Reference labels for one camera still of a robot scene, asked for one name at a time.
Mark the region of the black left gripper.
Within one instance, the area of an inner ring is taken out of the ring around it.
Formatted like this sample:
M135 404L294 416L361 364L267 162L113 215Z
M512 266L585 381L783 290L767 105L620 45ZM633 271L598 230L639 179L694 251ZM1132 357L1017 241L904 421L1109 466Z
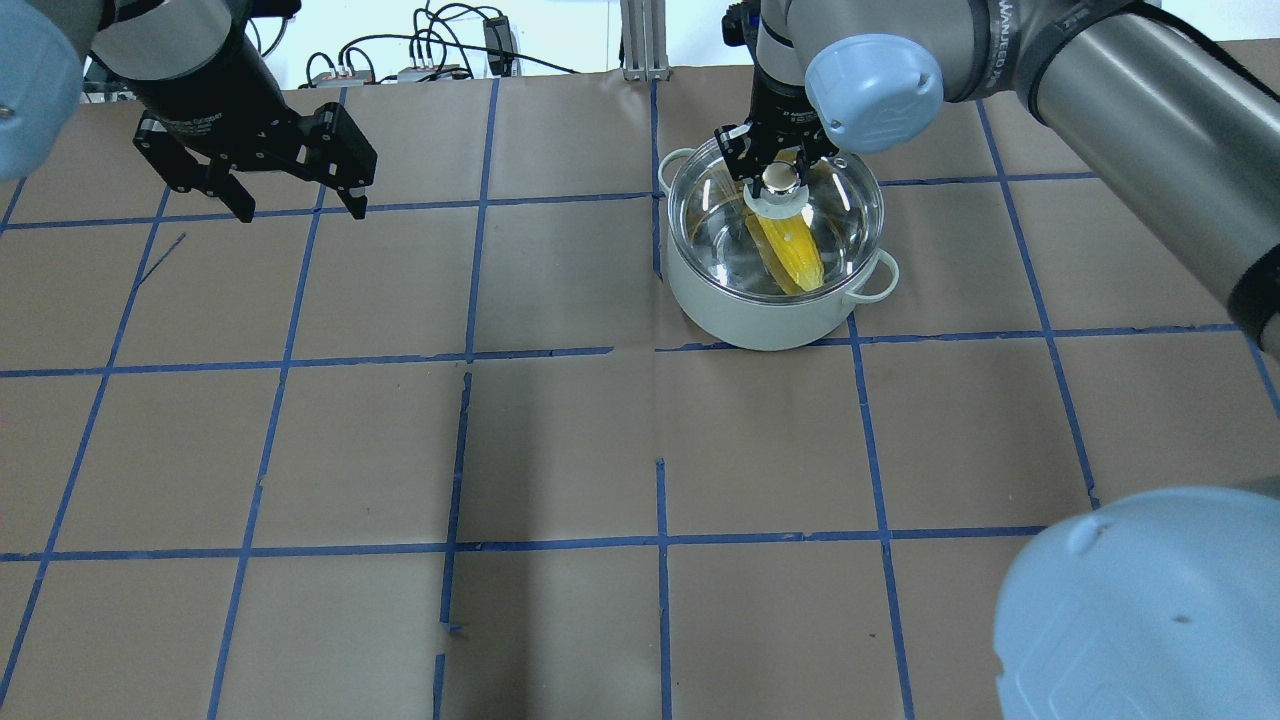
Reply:
M133 145L169 190L216 199L251 223L256 201L234 174L284 172L333 190L353 219L367 215L378 151L339 102L310 117L289 108L243 31L197 67L137 79L134 94L146 111Z

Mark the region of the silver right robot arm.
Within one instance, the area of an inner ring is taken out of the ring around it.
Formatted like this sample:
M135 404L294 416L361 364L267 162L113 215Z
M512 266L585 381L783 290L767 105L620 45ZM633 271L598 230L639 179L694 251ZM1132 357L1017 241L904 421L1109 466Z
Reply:
M882 152L1012 91L1277 355L1277 95L1144 1L741 1L755 65L716 137L754 181ZM1006 719L1275 719L1277 478L1133 495L1046 528L995 611Z

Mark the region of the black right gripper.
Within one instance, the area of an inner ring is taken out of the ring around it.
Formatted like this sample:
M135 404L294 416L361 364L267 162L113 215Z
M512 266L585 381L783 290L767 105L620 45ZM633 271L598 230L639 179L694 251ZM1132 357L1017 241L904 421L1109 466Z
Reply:
M735 181L763 188L763 170L783 150L795 149L800 187L808 187L812 168L838 155L803 85L787 85L771 76L751 78L746 123L721 126L713 140Z

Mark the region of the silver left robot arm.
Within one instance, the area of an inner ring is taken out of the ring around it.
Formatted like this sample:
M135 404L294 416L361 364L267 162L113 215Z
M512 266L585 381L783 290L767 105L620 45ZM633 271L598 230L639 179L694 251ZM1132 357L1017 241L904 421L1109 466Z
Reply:
M1 5L1 176L22 179L52 151L81 102L84 63L143 104L133 145L165 184L256 211L242 173L283 172L366 217L378 154L338 102L292 109L244 33L289 19L298 1L5 1Z

